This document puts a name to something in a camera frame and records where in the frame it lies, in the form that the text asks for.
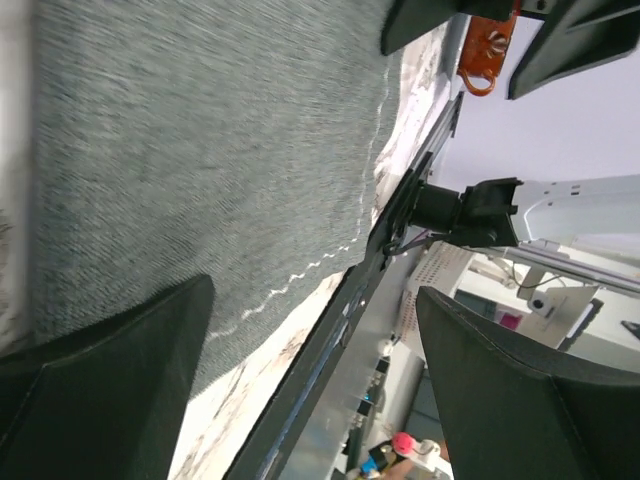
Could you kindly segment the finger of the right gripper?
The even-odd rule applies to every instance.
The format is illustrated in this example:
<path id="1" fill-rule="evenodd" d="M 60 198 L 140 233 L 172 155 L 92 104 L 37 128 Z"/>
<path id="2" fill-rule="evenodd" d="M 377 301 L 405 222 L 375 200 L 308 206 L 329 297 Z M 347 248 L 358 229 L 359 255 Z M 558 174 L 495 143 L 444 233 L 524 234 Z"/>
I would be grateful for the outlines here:
<path id="1" fill-rule="evenodd" d="M 637 1 L 557 1 L 511 75 L 519 99 L 561 78 L 624 58 L 639 43 Z"/>
<path id="2" fill-rule="evenodd" d="M 391 55 L 458 13 L 456 0 L 396 0 L 384 22 L 380 51 Z"/>

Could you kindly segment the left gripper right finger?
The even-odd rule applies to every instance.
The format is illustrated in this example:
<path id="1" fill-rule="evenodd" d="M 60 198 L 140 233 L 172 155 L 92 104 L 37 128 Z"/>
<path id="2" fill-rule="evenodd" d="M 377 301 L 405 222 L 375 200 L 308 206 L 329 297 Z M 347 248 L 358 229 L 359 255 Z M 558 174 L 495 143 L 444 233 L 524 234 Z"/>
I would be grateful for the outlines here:
<path id="1" fill-rule="evenodd" d="M 416 313 L 455 478 L 638 478 L 637 373 L 544 346 L 433 287 Z"/>

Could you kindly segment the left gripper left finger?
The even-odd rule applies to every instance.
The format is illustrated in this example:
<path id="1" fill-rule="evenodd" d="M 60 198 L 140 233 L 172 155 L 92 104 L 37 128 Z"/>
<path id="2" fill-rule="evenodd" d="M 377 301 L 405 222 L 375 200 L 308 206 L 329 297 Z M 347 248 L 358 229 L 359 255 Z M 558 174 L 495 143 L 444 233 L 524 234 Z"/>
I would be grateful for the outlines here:
<path id="1" fill-rule="evenodd" d="M 214 295 L 197 275 L 3 357 L 2 478 L 167 478 Z"/>

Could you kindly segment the grey cloth napkin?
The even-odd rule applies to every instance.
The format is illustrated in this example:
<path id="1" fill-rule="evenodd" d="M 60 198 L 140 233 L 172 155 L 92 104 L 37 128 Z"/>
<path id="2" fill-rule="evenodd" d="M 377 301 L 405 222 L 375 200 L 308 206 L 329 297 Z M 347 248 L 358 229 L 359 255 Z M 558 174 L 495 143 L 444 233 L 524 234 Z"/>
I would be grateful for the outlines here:
<path id="1" fill-rule="evenodd" d="M 30 317 L 44 343 L 208 274 L 195 389 L 358 264 L 395 124 L 387 1 L 41 1 Z"/>

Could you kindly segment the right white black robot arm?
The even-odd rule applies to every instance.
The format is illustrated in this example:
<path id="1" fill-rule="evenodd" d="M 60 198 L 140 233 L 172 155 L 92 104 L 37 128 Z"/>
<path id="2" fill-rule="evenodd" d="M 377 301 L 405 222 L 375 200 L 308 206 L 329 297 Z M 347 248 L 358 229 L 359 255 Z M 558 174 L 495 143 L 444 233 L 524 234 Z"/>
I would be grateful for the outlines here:
<path id="1" fill-rule="evenodd" d="M 388 56 L 457 14 L 472 21 L 457 75 L 496 80 L 518 16 L 543 23 L 511 75 L 507 97 L 517 100 L 561 78 L 629 55 L 639 43 L 636 1 L 396 1 L 381 32 Z M 422 185 L 411 224 L 437 239 L 472 248 L 516 247 L 571 234 L 636 233 L 636 175 L 560 182 L 502 178 L 462 193 Z"/>

